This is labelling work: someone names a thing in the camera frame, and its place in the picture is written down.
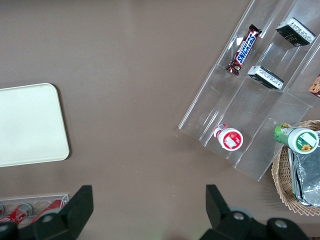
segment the green and white can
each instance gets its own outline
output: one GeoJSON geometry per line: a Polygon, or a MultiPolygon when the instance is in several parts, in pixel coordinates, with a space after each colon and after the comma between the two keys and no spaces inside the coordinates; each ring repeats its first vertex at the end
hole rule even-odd
{"type": "Polygon", "coordinates": [[[277,142],[287,145],[300,154],[310,154],[319,145],[319,137],[315,131],[305,127],[290,126],[287,123],[277,125],[273,137],[277,142]]]}

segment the snickers bar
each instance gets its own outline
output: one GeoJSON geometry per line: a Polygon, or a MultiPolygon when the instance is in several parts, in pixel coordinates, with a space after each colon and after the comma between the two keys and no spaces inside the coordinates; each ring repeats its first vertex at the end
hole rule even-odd
{"type": "Polygon", "coordinates": [[[239,71],[242,68],[244,61],[249,55],[254,43],[257,40],[258,35],[262,31],[256,28],[254,25],[249,26],[248,34],[243,38],[244,40],[241,42],[240,47],[236,51],[236,55],[234,59],[229,63],[228,67],[225,69],[228,72],[239,75],[239,71]]]}

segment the pringles can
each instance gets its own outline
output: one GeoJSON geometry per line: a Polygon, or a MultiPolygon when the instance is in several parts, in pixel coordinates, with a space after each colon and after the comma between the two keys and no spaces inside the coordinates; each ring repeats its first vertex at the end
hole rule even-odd
{"type": "Polygon", "coordinates": [[[228,151],[238,150],[244,137],[237,129],[229,127],[227,124],[220,124],[215,127],[213,136],[218,140],[223,149],[228,151]]]}
{"type": "Polygon", "coordinates": [[[319,145],[319,137],[315,131],[305,127],[291,126],[288,123],[277,125],[273,137],[277,142],[287,145],[299,154],[310,154],[319,145]]]}

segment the red and white container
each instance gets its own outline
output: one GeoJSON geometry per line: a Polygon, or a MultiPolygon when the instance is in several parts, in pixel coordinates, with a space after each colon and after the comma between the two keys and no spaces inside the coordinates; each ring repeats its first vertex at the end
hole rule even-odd
{"type": "Polygon", "coordinates": [[[11,213],[3,218],[0,218],[0,223],[15,222],[19,224],[22,220],[32,214],[33,208],[29,203],[22,203],[17,206],[11,213]]]}
{"type": "Polygon", "coordinates": [[[213,136],[219,141],[222,148],[228,151],[238,150],[244,142],[244,137],[241,132],[229,127],[227,124],[216,126],[213,131],[213,136]]]}

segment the clear plastic tray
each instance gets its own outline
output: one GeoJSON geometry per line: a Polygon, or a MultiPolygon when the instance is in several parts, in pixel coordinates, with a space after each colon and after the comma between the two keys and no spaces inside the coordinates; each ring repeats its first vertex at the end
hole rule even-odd
{"type": "Polygon", "coordinates": [[[309,88],[320,73],[319,8],[320,1],[314,0],[252,0],[179,128],[239,171],[260,180],[282,146],[273,139],[275,126],[298,124],[318,100],[309,88]],[[310,45],[294,47],[276,31],[288,17],[298,19],[317,38],[310,45]],[[251,24],[262,33],[236,76],[225,68],[251,24]],[[279,76],[284,81],[282,90],[248,77],[248,70],[256,65],[279,76]],[[222,123],[242,132],[244,143],[239,150],[224,150],[213,137],[214,128],[222,123]]]}

